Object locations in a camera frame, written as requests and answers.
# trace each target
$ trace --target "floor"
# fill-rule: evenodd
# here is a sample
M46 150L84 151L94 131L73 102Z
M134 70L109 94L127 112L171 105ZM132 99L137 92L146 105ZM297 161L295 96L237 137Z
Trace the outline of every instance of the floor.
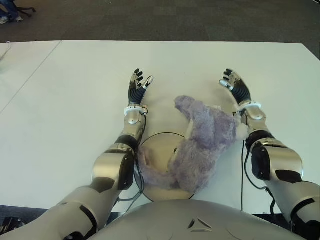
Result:
M320 58L311 0L17 0L32 18L0 25L0 42L50 40L303 43Z

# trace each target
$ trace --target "chair leg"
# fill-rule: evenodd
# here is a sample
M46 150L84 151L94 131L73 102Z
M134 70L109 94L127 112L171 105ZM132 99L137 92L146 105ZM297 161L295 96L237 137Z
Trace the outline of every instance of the chair leg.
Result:
M32 12L36 12L36 9L34 8L34 7L17 7L18 8L18 10L32 10Z
M31 15L31 14L26 13L26 12L24 12L24 11L20 10L20 9L18 9L18 12L19 12L19 13L22 13L22 14L24 14L24 15L26 15L28 18L31 18L31 17L32 17L32 15Z

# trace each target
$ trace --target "white tabletop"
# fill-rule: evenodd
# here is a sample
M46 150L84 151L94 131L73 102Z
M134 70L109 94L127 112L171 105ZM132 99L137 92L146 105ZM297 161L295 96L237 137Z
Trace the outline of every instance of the white tabletop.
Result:
M10 50L0 62L0 113L59 44L59 41L41 41L36 44L2 43L0 56L5 53L10 44Z
M50 208L90 184L96 158L123 129L136 68L155 79L144 98L145 138L185 133L188 122L174 108L179 95L232 112L235 102L218 84L223 71L232 68L252 99L263 104L272 134L301 155L303 179L320 184L320 61L302 44L62 41L0 114L0 181L8 182L0 205ZM219 159L209 186L194 199L240 209L241 146L236 143ZM134 184L121 197L137 191ZM134 206L147 202L142 196ZM245 180L246 212L269 212L270 203L266 192ZM129 204L118 203L113 211L123 212Z

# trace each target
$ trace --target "wire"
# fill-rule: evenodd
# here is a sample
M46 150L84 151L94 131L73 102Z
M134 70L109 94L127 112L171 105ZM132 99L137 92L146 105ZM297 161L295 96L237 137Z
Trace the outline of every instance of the wire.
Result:
M244 173L245 173L245 175L246 175L246 178L249 180L249 182L250 182L256 189L266 190L266 189L267 189L266 186L258 187L257 185L255 185L255 184L251 181L251 179L250 179L250 177L249 177L249 175L248 175L248 172L247 172L247 163L248 163L249 153L250 153L249 151L246 152L245 161L244 161Z
M271 202L271 205L270 205L270 214L271 214L271 217L272 217L272 220L273 222L280 226L281 227L281 224L280 222L278 221L276 215L275 215L275 205L276 205L276 200L274 198L274 196L272 195L271 191L269 188L266 188L266 191L270 194L270 196L272 197L272 202Z
M132 201L132 203L130 204L130 206L128 207L128 209L125 212L128 212L130 210L130 208L133 206L133 204L137 201L137 199L142 195L142 193L145 190L145 180L144 180L144 177L141 174L141 170L140 170L138 161L136 163L136 166L137 166L138 174L139 174L139 177L140 177L140 191L137 194L138 196Z
M144 115L144 127L143 127L143 132L142 132L142 135L145 133L145 130L146 130L146 126L147 126L147 116ZM139 175L139 178L140 178L140 186L139 186L139 192L137 192L133 197L131 198L125 198L125 199L122 199L122 198L119 198L118 202L130 202L132 201L132 203L130 204L130 206L128 207L128 209L125 211L125 212L128 212L130 210L130 208L132 207L132 205L137 201L137 199L144 193L144 190L145 190L145 180L144 180L144 177L142 176L142 172L141 172L141 169L139 167L139 161L138 159L136 158L135 159L135 165L136 165L136 169L137 169L137 172L138 172L138 175Z
M4 59L5 55L7 54L7 52L9 52L9 50L11 49L11 46L12 46L12 43L10 41L7 41L6 43L8 44L8 47L4 51L4 54L0 55L0 62L1 62L1 60Z
M241 211L244 210L244 150L245 150L245 141L242 143L242 152L241 152Z

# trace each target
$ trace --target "stuffed animal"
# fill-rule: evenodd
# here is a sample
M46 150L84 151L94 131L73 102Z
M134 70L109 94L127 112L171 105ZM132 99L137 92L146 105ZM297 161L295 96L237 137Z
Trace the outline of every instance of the stuffed animal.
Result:
M190 123L168 162L168 171L151 167L150 150L143 146L138 151L139 166L147 184L195 194L208 185L221 154L237 140L247 138L248 127L220 107L205 106L190 96L178 96L175 107Z

